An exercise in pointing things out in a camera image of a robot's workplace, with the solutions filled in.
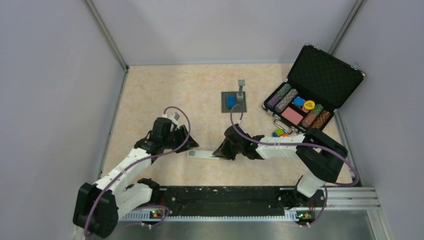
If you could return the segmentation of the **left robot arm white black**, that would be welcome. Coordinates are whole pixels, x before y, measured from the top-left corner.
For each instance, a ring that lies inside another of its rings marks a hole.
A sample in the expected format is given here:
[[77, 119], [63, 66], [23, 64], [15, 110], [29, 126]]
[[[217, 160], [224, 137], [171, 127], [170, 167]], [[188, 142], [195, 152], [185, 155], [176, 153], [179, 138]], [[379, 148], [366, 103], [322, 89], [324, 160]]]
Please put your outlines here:
[[136, 207], [154, 207], [160, 202], [159, 184], [137, 175], [158, 158], [198, 147], [191, 137], [191, 124], [179, 125], [176, 114], [158, 117], [146, 137], [138, 140], [128, 155], [106, 176], [85, 182], [78, 190], [72, 222], [85, 235], [107, 238], [119, 220]]

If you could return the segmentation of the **white remote control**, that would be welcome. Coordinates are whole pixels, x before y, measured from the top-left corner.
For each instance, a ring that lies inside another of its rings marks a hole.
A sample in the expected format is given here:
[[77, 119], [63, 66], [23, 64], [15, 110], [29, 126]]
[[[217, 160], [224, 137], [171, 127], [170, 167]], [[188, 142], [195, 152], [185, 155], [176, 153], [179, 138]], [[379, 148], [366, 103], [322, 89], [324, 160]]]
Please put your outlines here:
[[219, 159], [219, 157], [214, 156], [213, 153], [213, 151], [208, 150], [189, 150], [187, 152], [187, 157], [196, 159]]

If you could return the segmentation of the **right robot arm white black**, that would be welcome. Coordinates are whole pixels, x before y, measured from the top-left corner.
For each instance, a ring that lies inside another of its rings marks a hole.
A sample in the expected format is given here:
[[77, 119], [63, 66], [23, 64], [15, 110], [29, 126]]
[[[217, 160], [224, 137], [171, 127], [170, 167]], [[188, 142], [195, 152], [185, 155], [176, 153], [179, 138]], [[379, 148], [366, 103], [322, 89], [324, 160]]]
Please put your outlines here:
[[338, 180], [348, 150], [320, 129], [311, 128], [295, 136], [251, 136], [238, 124], [224, 132], [225, 139], [212, 153], [215, 158], [235, 160], [241, 154], [250, 160], [299, 159], [308, 172], [296, 184], [293, 200], [307, 206], [316, 191]]

